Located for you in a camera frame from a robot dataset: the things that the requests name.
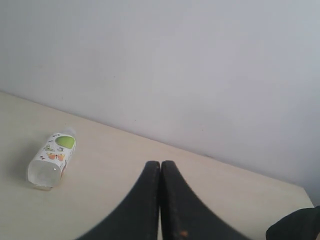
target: plastic bottle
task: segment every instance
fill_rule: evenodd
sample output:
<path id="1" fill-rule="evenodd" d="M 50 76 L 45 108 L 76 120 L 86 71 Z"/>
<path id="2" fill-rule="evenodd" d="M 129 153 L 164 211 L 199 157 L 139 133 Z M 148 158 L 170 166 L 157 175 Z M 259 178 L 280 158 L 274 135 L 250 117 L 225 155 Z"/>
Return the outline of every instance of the plastic bottle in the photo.
<path id="1" fill-rule="evenodd" d="M 71 127 L 54 133 L 27 168 L 27 180 L 40 189 L 57 186 L 76 148 L 76 132 Z"/>

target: black object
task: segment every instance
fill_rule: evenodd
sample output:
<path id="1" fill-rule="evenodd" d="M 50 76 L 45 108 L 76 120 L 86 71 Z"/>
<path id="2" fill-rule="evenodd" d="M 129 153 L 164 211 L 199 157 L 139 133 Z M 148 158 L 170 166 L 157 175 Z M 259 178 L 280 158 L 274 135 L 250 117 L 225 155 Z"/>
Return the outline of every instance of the black object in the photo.
<path id="1" fill-rule="evenodd" d="M 320 234 L 320 206 L 285 216 L 265 233 L 266 240 L 315 240 Z"/>
<path id="2" fill-rule="evenodd" d="M 120 205 L 78 240 L 156 240 L 160 164 L 148 161 Z"/>
<path id="3" fill-rule="evenodd" d="M 159 190 L 164 240 L 248 240 L 201 202 L 173 161 L 161 165 Z"/>

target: table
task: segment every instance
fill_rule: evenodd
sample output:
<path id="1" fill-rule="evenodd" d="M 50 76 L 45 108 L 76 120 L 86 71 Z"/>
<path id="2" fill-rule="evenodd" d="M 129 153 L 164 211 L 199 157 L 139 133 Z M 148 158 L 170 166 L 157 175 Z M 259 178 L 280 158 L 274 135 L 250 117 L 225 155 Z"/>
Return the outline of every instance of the table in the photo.
<path id="1" fill-rule="evenodd" d="M 61 184 L 32 188 L 30 160 L 66 126 L 76 130 L 77 148 Z M 175 161 L 198 197 L 253 240 L 265 239 L 287 214 L 313 207 L 299 186 L 0 92 L 1 239 L 76 239 L 121 202 L 149 160 Z"/>

